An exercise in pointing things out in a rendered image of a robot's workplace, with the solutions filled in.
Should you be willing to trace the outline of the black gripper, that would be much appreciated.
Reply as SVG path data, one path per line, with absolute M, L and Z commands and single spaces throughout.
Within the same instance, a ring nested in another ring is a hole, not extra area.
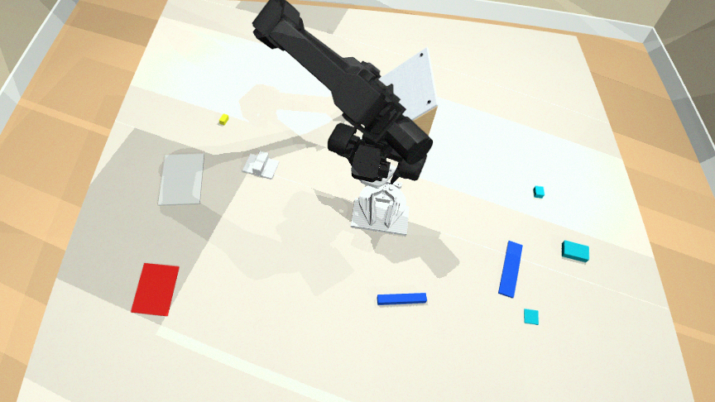
M 348 159 L 350 165 L 353 164 L 353 148 L 360 136 L 353 135 L 357 132 L 357 128 L 345 123 L 339 123 L 333 129 L 329 136 L 327 147 L 329 151 L 337 153 L 337 155 Z M 362 139 L 369 145 L 376 145 L 376 142 L 371 140 L 365 134 L 362 134 Z M 425 166 L 428 155 L 419 162 L 409 165 L 382 137 L 378 143 L 382 143 L 386 148 L 385 157 L 398 162 L 396 170 L 391 178 L 393 184 L 398 178 L 418 180 Z

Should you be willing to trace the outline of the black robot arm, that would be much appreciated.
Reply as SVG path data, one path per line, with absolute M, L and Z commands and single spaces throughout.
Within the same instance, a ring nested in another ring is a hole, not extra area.
M 376 145 L 357 139 L 351 168 L 354 179 L 387 179 L 391 162 L 382 137 L 409 164 L 422 160 L 433 145 L 409 117 L 393 90 L 379 78 L 381 71 L 354 57 L 341 57 L 304 27 L 300 13 L 286 0 L 269 0 L 252 26 L 253 35 L 272 50 L 286 51 L 330 90 L 342 117 Z M 365 126 L 365 127 L 363 127 Z M 379 168 L 380 167 L 380 168 Z

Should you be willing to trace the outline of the red flat plate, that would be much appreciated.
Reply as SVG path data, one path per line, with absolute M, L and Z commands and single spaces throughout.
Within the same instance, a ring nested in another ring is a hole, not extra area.
M 144 263 L 131 313 L 168 316 L 179 269 Z

